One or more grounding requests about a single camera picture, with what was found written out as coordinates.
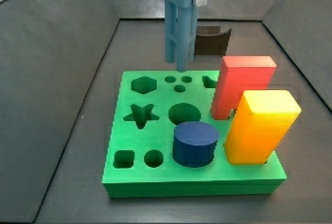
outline red rectangular block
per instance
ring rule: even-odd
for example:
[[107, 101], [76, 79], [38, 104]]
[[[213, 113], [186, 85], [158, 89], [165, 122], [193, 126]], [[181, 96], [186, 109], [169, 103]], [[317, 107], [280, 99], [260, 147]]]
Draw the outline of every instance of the red rectangular block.
[[267, 89], [276, 64], [269, 56], [225, 56], [214, 93], [212, 115], [228, 119], [244, 90]]

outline blue cylinder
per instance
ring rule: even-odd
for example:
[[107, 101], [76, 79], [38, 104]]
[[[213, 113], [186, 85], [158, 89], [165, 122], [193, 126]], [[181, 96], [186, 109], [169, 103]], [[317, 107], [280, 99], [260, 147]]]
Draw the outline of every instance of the blue cylinder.
[[173, 158], [184, 166], [202, 167], [213, 160], [220, 138], [217, 129], [208, 123], [188, 121], [174, 130]]

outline red block top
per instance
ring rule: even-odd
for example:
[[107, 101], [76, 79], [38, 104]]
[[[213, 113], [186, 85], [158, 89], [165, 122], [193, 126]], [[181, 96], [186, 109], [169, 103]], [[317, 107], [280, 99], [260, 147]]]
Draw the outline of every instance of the red block top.
[[224, 61], [228, 67], [276, 67], [269, 56], [225, 56]]

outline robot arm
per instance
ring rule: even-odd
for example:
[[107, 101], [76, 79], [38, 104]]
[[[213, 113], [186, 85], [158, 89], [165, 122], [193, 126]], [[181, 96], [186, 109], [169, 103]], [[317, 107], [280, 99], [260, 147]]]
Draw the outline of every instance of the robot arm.
[[165, 0], [165, 60], [184, 72], [193, 60], [197, 7], [208, 0]]

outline star-shaped hole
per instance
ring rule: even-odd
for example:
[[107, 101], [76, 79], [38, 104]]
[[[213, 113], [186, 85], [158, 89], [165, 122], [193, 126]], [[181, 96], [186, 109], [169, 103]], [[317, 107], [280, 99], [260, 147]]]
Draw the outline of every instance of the star-shaped hole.
[[139, 129], [146, 127], [146, 123], [150, 120], [158, 120], [159, 116], [151, 113], [153, 104], [139, 107], [138, 105], [131, 105], [131, 113], [123, 117], [125, 121], [135, 121]]

